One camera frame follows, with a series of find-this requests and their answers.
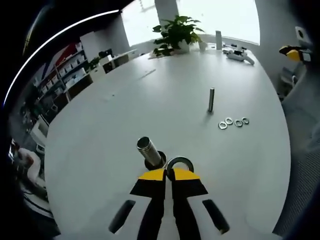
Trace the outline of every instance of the potted plant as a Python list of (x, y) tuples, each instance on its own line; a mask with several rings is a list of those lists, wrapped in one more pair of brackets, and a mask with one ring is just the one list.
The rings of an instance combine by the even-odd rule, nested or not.
[(162, 38), (153, 42), (160, 45), (153, 50), (157, 57), (161, 55), (170, 56), (172, 52), (186, 53), (189, 52), (189, 44), (202, 42), (201, 38), (195, 33), (195, 31), (204, 32), (195, 25), (195, 23), (200, 23), (199, 20), (194, 20), (189, 16), (176, 15), (173, 21), (164, 21), (168, 24), (153, 28), (153, 32), (162, 35)]

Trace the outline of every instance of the yellow object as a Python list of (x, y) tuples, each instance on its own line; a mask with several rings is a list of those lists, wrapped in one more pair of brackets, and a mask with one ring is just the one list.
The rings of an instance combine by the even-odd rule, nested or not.
[(288, 58), (290, 58), (291, 60), (294, 60), (294, 61), (297, 61), (297, 62), (300, 62), (301, 59), (300, 59), (300, 54), (297, 50), (291, 50), (289, 51), (286, 56)]
[(182, 168), (173, 168), (175, 180), (193, 180), (200, 179), (200, 177), (189, 170)]
[(164, 168), (147, 171), (142, 176), (139, 177), (141, 180), (155, 180), (162, 181), (164, 179)]

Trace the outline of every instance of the small object on table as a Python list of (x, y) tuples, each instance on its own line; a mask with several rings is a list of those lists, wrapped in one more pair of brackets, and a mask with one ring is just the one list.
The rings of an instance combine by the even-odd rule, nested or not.
[(243, 46), (238, 46), (237, 44), (233, 44), (233, 43), (230, 45), (230, 47), (235, 48), (235, 49), (238, 49), (239, 51), (241, 51), (241, 50), (247, 50), (245, 47), (243, 47)]
[(221, 31), (215, 31), (215, 42), (216, 42), (216, 49), (222, 49), (222, 35)]
[(241, 120), (237, 119), (234, 121), (234, 125), (237, 126), (238, 128), (241, 128), (244, 124)]
[(255, 64), (255, 61), (250, 58), (244, 50), (223, 50), (223, 53), (226, 54), (228, 59), (237, 60), (243, 62), (244, 60), (248, 61), (251, 65)]
[(215, 98), (215, 88), (210, 88), (210, 96), (209, 96), (209, 108), (208, 112), (212, 113), (214, 109), (214, 98)]
[(208, 46), (208, 44), (207, 44), (206, 42), (201, 41), (201, 42), (198, 42), (198, 44), (199, 44), (200, 52), (206, 51), (206, 48), (207, 48), (207, 46)]
[(144, 164), (148, 170), (160, 169), (165, 165), (166, 155), (156, 149), (149, 137), (141, 137), (136, 143), (136, 148), (144, 157)]
[(231, 117), (227, 117), (225, 120), (225, 123), (228, 124), (228, 125), (232, 125), (234, 123), (234, 121), (232, 120)]
[(243, 117), (242, 118), (242, 122), (245, 124), (245, 125), (248, 125), (250, 123), (249, 119), (246, 118), (246, 117)]
[(228, 125), (224, 121), (221, 121), (221, 122), (219, 122), (218, 127), (221, 130), (225, 130), (225, 129), (227, 129)]
[(166, 166), (166, 174), (167, 174), (167, 177), (170, 181), (174, 181), (174, 176), (172, 176), (172, 171), (171, 169), (174, 168), (174, 165), (177, 164), (177, 163), (183, 163), (187, 166), (188, 168), (188, 171), (190, 172), (194, 172), (195, 171), (195, 168), (194, 168), (194, 165), (192, 164), (192, 162), (184, 157), (184, 156), (176, 156), (174, 158), (172, 158), (169, 162), (168, 162), (168, 165)]

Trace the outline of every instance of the window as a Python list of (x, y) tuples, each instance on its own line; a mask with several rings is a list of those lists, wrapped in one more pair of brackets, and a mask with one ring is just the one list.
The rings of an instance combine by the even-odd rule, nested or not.
[(122, 10), (122, 19), (130, 47), (161, 37), (152, 32), (159, 25), (155, 0), (134, 0)]
[(176, 0), (179, 15), (201, 21), (206, 34), (260, 44), (260, 27), (255, 0)]

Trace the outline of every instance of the green plant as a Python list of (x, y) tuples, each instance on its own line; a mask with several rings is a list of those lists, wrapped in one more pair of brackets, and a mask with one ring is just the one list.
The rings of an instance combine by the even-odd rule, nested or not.
[(99, 56), (97, 56), (94, 59), (92, 59), (91, 62), (89, 62), (90, 69), (93, 70), (98, 65), (99, 61), (100, 61), (100, 57)]
[(173, 21), (163, 20), (168, 24), (161, 26), (155, 26), (153, 32), (160, 33), (162, 38), (154, 40), (153, 43), (160, 45), (159, 48), (155, 48), (153, 53), (158, 57), (160, 55), (170, 56), (174, 49), (181, 49), (179, 42), (185, 40), (189, 45), (196, 42), (202, 42), (201, 38), (195, 33), (195, 31), (204, 32), (198, 28), (195, 23), (200, 23), (199, 20), (194, 20), (189, 16), (175, 16)]

